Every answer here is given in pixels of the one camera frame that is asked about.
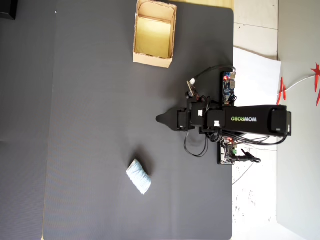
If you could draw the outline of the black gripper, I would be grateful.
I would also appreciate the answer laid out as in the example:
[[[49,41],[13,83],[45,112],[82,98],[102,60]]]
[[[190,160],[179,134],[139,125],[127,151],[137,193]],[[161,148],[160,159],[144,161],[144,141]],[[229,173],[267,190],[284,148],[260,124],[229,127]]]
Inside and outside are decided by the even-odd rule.
[[[186,107],[171,108],[167,112],[156,117],[156,121],[173,131],[189,131],[196,128],[196,102],[187,101]]]

